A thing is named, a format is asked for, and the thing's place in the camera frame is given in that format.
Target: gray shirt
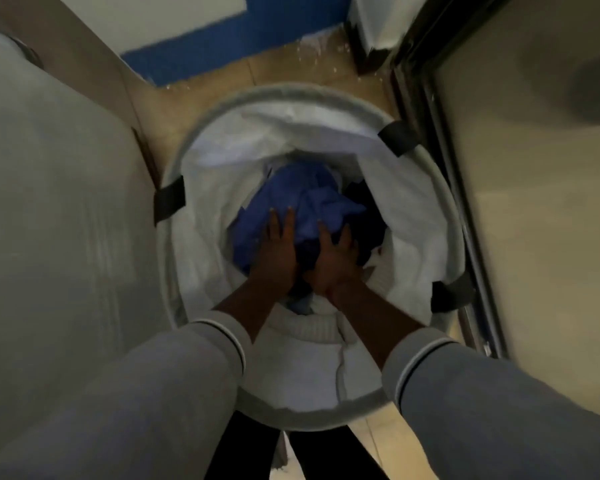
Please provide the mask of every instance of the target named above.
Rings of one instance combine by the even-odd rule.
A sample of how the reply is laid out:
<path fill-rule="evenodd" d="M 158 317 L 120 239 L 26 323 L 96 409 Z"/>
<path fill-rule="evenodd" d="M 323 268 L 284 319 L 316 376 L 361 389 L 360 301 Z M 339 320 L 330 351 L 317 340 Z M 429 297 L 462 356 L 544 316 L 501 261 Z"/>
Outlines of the gray shirt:
<path fill-rule="evenodd" d="M 156 336 L 8 445 L 0 479 L 202 479 L 250 348 L 220 312 Z M 437 330 L 394 348 L 383 386 L 442 479 L 600 478 L 599 415 Z"/>

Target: leg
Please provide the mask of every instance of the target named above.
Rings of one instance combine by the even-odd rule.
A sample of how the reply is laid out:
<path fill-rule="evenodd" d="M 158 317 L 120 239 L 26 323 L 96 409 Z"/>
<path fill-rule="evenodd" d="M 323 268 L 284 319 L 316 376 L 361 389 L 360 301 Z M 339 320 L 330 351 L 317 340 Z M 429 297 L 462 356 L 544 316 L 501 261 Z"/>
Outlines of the leg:
<path fill-rule="evenodd" d="M 267 480 L 280 431 L 233 413 L 216 449 L 205 480 L 248 477 Z"/>
<path fill-rule="evenodd" d="M 307 480 L 388 480 L 348 426 L 312 433 L 294 431 L 288 436 Z"/>

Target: black garment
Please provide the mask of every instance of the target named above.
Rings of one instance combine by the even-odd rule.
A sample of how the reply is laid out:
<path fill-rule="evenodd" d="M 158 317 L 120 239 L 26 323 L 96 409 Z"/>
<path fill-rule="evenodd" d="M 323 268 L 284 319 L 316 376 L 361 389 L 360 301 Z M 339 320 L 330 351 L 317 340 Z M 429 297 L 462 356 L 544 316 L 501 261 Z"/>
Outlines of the black garment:
<path fill-rule="evenodd" d="M 376 205 L 371 190 L 366 183 L 362 181 L 357 184 L 349 184 L 342 193 L 355 203 L 364 205 L 367 210 L 361 214 L 353 214 L 344 218 L 344 224 L 351 227 L 351 236 L 358 243 L 358 266 L 364 266 L 371 257 L 371 251 L 378 246 L 382 246 L 386 224 L 380 210 Z M 336 244 L 340 241 L 341 230 L 331 234 L 331 241 Z M 298 262 L 301 274 L 315 267 L 320 255 L 320 240 L 311 239 L 309 241 L 296 244 L 296 261 Z M 311 286 L 302 279 L 298 278 L 296 284 L 289 292 L 289 296 L 296 299 L 302 299 L 311 293 Z"/>
<path fill-rule="evenodd" d="M 307 480 L 388 480 L 376 460 L 347 426 L 312 433 L 290 432 L 288 436 Z M 268 479 L 279 437 L 280 430 L 234 412 L 205 480 L 245 476 L 253 480 Z"/>

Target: blue garment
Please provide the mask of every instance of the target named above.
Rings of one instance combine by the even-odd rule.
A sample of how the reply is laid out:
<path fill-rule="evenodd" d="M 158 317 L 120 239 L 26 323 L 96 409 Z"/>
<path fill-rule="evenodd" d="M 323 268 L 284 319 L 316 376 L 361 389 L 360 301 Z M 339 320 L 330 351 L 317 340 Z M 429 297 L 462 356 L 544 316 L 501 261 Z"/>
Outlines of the blue garment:
<path fill-rule="evenodd" d="M 230 229 L 233 262 L 238 268 L 249 272 L 269 221 L 269 209 L 278 211 L 282 223 L 289 207 L 296 211 L 296 244 L 318 238 L 318 219 L 333 233 L 342 228 L 345 216 L 366 210 L 338 192 L 334 177 L 322 163 L 291 163 L 279 169 L 247 208 L 238 212 Z"/>

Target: hand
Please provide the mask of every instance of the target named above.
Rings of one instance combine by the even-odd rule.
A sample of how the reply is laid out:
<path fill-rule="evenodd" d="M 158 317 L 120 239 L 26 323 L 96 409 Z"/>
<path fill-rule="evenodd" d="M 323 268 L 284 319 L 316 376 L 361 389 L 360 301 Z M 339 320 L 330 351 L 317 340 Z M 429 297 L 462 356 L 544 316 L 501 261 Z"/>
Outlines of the hand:
<path fill-rule="evenodd" d="M 274 293 L 276 300 L 289 293 L 296 282 L 295 226 L 296 213 L 289 208 L 280 233 L 278 213 L 271 209 L 269 225 L 264 229 L 256 262 L 251 266 L 249 280 L 266 286 Z"/>
<path fill-rule="evenodd" d="M 334 246 L 331 234 L 323 222 L 318 222 L 320 229 L 320 256 L 312 271 L 304 273 L 304 280 L 311 285 L 316 294 L 329 297 L 330 290 L 337 285 L 360 281 L 362 269 L 356 266 L 358 247 L 352 241 L 351 228 L 345 225 L 340 242 Z"/>

